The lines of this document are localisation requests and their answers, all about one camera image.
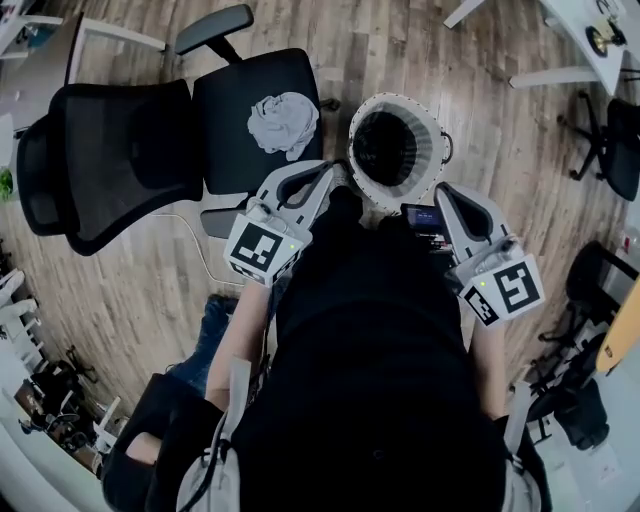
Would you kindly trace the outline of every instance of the small screen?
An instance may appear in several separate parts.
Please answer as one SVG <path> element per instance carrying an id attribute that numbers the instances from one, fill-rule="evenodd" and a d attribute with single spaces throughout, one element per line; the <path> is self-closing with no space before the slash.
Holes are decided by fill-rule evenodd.
<path id="1" fill-rule="evenodd" d="M 441 233 L 440 213 L 435 206 L 402 205 L 403 213 L 412 229 L 419 232 Z"/>

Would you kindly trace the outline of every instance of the chair base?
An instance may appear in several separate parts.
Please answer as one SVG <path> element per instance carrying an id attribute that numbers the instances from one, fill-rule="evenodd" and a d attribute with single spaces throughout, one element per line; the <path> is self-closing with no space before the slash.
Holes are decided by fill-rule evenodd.
<path id="1" fill-rule="evenodd" d="M 591 147 L 589 148 L 589 153 L 587 154 L 587 158 L 582 164 L 582 167 L 580 168 L 580 170 L 576 171 L 575 169 L 572 169 L 569 171 L 569 176 L 571 177 L 571 179 L 576 181 L 582 180 L 582 178 L 584 178 L 584 175 L 587 173 L 587 171 L 589 170 L 589 167 L 591 167 L 591 164 L 596 159 L 596 157 L 600 158 L 602 156 L 602 150 L 604 149 L 605 142 L 606 142 L 606 139 L 603 135 L 605 131 L 605 127 L 602 127 L 602 128 L 600 127 L 598 123 L 598 119 L 596 118 L 595 111 L 593 110 L 593 105 L 591 104 L 591 99 L 589 98 L 589 95 L 584 91 L 580 91 L 578 93 L 578 97 L 584 100 L 587 104 L 591 132 L 588 132 L 586 130 L 583 130 L 582 128 L 578 128 L 576 126 L 570 125 L 567 119 L 562 115 L 558 116 L 557 118 L 559 125 L 570 128 L 574 133 L 587 139 L 591 143 Z M 598 179 L 599 180 L 604 179 L 604 175 L 602 173 L 599 173 Z"/>

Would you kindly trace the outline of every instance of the crumpled towel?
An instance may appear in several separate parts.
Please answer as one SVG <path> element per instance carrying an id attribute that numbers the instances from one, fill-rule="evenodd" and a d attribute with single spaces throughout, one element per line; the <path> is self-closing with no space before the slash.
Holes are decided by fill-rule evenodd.
<path id="1" fill-rule="evenodd" d="M 297 92 L 267 96 L 254 107 L 247 121 L 253 135 L 267 153 L 286 151 L 294 162 L 313 139 L 320 114 L 313 102 Z"/>

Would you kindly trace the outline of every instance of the chair wheel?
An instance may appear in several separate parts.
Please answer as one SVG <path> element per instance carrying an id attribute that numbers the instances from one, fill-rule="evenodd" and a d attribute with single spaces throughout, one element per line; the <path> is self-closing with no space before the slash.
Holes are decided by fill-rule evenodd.
<path id="1" fill-rule="evenodd" d="M 336 112 L 341 105 L 342 103 L 335 98 L 320 102 L 320 108 L 323 110 L 328 110 L 329 112 Z"/>

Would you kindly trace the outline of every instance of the cable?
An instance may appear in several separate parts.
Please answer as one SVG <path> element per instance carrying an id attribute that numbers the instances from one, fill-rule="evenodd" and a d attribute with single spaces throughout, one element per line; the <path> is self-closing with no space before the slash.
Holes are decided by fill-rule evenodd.
<path id="1" fill-rule="evenodd" d="M 174 218 L 180 219 L 182 222 L 184 222 L 184 224 L 189 228 L 189 231 L 191 232 L 191 236 L 193 237 L 193 241 L 196 244 L 196 249 L 198 249 L 198 254 L 200 255 L 200 259 L 202 260 L 202 264 L 204 265 L 204 269 L 207 271 L 207 274 L 209 274 L 209 277 L 211 278 L 211 280 L 215 281 L 216 283 L 220 283 L 220 284 L 228 284 L 228 285 L 231 285 L 231 286 L 244 287 L 244 283 L 234 283 L 232 281 L 223 281 L 222 279 L 218 279 L 217 277 L 213 277 L 213 274 L 209 270 L 209 266 L 207 265 L 207 262 L 204 259 L 204 254 L 202 254 L 202 248 L 200 247 L 200 242 L 198 242 L 198 238 L 196 237 L 196 234 L 194 233 L 193 229 L 191 228 L 191 226 L 187 222 L 187 219 L 185 219 L 182 215 L 178 215 L 177 213 L 152 213 L 151 216 L 152 217 L 174 217 Z"/>

